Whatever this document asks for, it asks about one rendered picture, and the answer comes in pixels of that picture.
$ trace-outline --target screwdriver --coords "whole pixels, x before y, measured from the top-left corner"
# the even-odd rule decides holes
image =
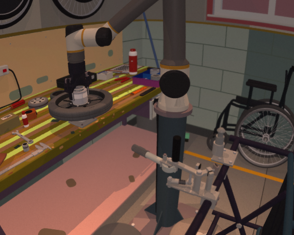
[[[17,108],[18,106],[21,106],[21,105],[23,105],[23,104],[25,104],[25,100],[20,100],[20,101],[18,101],[18,102],[15,102],[14,104],[11,104],[10,107],[9,107],[8,109],[3,110],[3,111],[1,111],[0,113],[3,113],[3,112],[5,112],[5,111],[7,111],[7,110],[9,110],[9,109],[15,109],[15,108]]]

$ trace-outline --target red bottle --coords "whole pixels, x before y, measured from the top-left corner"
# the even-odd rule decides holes
[[[137,51],[131,49],[129,52],[129,62],[130,62],[130,74],[137,74]]]
[[[29,127],[28,118],[27,118],[25,111],[22,111],[22,119],[23,119],[24,127]]]

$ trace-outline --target green object on floor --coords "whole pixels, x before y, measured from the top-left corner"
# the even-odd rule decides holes
[[[185,141],[188,142],[190,139],[190,133],[185,133]]]

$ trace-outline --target workbench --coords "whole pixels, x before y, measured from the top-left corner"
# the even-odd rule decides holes
[[[142,67],[138,70],[138,73],[148,69],[150,68]],[[116,124],[122,122],[122,125],[126,125],[127,117],[130,115],[135,114],[149,117],[150,99],[161,92],[160,88],[140,96],[142,92],[149,89],[148,87],[133,95],[131,94],[132,92],[139,90],[143,86],[133,84],[132,79],[124,83],[114,81],[116,75],[119,77],[129,76],[126,74],[114,74],[113,79],[107,81],[98,80],[89,86],[90,89],[96,88],[109,91],[113,96],[112,108],[107,113],[96,117],[97,120],[90,125],[79,128],[68,121],[56,120],[50,116],[48,106],[46,106],[37,110],[37,118],[29,121],[28,128],[24,128],[21,125],[0,136],[0,153],[7,154],[5,160],[0,165],[0,172],[35,151],[35,144],[45,143],[51,147],[51,150],[46,149],[0,175],[0,200]],[[28,97],[25,99],[26,103],[24,105],[1,113],[0,118],[9,113],[14,113],[19,115],[21,120],[21,112],[29,109],[28,101],[41,96],[50,99],[50,94],[58,90],[61,89],[55,87]],[[22,144],[25,143],[25,140],[17,135],[12,135],[12,131],[16,130],[34,141],[33,144],[29,145],[30,151],[23,151]],[[0,235],[5,235],[1,226]]]

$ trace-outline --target orange tool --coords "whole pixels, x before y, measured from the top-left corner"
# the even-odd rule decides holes
[[[129,77],[120,77],[120,78],[115,79],[115,81],[121,81],[121,83],[124,83],[127,80],[130,80],[130,78]]]
[[[1,111],[0,113],[3,113],[3,112],[5,112],[5,111],[7,111],[7,110],[9,110],[9,109],[15,109],[15,108],[17,108],[18,106],[21,106],[21,105],[23,105],[23,104],[25,104],[25,100],[20,100],[20,101],[18,101],[18,102],[15,102],[15,103],[11,104],[10,107],[9,107],[8,109],[3,110],[3,111]]]
[[[135,95],[135,94],[137,94],[137,93],[139,93],[139,92],[141,92],[141,91],[143,91],[144,89],[147,89],[147,88],[148,88],[147,86],[143,86],[142,88],[139,88],[138,90],[132,92],[130,95]]]

